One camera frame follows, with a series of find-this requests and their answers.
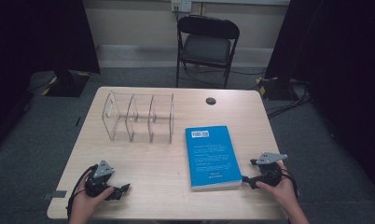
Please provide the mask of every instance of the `electrical outlet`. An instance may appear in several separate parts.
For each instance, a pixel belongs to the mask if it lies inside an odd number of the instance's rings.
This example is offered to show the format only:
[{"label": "electrical outlet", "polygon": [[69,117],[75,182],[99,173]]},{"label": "electrical outlet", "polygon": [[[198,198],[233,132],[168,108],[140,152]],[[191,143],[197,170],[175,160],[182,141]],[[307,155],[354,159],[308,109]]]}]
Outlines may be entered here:
[{"label": "electrical outlet", "polygon": [[190,1],[182,1],[181,11],[183,12],[191,12],[191,2]]},{"label": "electrical outlet", "polygon": [[171,1],[171,11],[182,11],[181,1]]}]

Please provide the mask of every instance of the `finger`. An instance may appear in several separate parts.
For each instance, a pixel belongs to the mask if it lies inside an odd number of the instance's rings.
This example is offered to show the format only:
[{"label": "finger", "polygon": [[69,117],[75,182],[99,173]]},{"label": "finger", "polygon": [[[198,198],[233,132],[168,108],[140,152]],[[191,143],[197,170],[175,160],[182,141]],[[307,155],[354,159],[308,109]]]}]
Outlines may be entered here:
[{"label": "finger", "polygon": [[281,169],[286,170],[286,166],[283,163],[281,163],[280,161],[277,161],[277,164],[280,166]]},{"label": "finger", "polygon": [[105,198],[107,198],[109,195],[111,195],[114,190],[115,190],[114,187],[107,188],[101,194],[99,194],[97,197],[95,197],[95,201],[97,203],[102,202],[103,200],[105,200]]},{"label": "finger", "polygon": [[266,190],[267,192],[271,192],[272,191],[272,186],[268,185],[268,184],[265,184],[263,182],[260,182],[260,181],[257,181],[256,182],[256,185],[258,188],[260,189],[264,189]]},{"label": "finger", "polygon": [[86,185],[86,179],[89,177],[89,175],[91,174],[91,170],[88,171],[85,176],[83,176],[82,180],[80,180],[80,183],[79,183],[79,186],[77,187],[77,191],[81,191],[83,189],[85,189],[85,185]]}]

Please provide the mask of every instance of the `book cover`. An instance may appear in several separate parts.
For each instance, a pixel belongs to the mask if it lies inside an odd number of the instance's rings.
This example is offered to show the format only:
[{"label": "book cover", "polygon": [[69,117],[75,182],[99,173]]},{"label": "book cover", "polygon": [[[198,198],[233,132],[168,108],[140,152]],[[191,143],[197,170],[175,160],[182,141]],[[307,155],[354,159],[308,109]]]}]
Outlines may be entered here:
[{"label": "book cover", "polygon": [[185,133],[193,190],[241,185],[242,176],[227,126],[186,128]]}]

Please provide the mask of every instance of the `table surface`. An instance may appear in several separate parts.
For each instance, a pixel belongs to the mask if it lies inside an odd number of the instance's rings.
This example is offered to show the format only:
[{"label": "table surface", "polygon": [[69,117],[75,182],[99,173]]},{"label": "table surface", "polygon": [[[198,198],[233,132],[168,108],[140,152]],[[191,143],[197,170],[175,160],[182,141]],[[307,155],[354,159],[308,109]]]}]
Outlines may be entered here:
[{"label": "table surface", "polygon": [[[102,120],[109,92],[174,94],[171,144],[114,142]],[[208,97],[215,105],[206,104]],[[250,164],[262,152],[279,153],[260,95],[256,91],[101,87],[66,164],[48,216],[65,219],[67,201],[82,173],[105,160],[115,172],[108,185],[131,184],[119,201],[102,203],[94,218],[153,220],[286,219],[278,203],[261,189],[242,183],[237,189],[193,192],[185,139],[187,127],[227,125],[243,175],[260,175]]]}]

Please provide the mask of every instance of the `human hand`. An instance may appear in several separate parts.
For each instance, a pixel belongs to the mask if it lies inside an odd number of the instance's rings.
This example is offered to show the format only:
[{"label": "human hand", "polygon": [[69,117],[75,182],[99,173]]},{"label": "human hand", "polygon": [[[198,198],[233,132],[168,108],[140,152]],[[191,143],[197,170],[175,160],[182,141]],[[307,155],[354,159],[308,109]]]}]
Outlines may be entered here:
[{"label": "human hand", "polygon": [[[280,166],[282,173],[288,175],[286,167],[277,161]],[[275,201],[279,203],[286,211],[289,221],[292,224],[308,224],[309,221],[301,210],[301,207],[296,198],[295,189],[292,181],[283,176],[280,183],[273,187],[263,182],[257,181],[257,187],[266,190],[268,193],[272,194]]]},{"label": "human hand", "polygon": [[100,195],[95,198],[91,198],[85,192],[86,179],[91,174],[89,171],[80,181],[77,187],[77,194],[72,205],[72,213],[69,219],[69,224],[84,224],[94,215],[98,205],[105,200],[114,191],[113,187],[109,187],[104,190]]},{"label": "human hand", "polygon": [[[280,166],[282,173],[288,175],[286,167],[279,161],[277,161],[277,164]],[[260,181],[257,181],[257,187],[272,194],[274,199],[282,206],[288,206],[291,203],[298,202],[292,181],[284,176],[281,178],[280,183],[275,187]]]}]

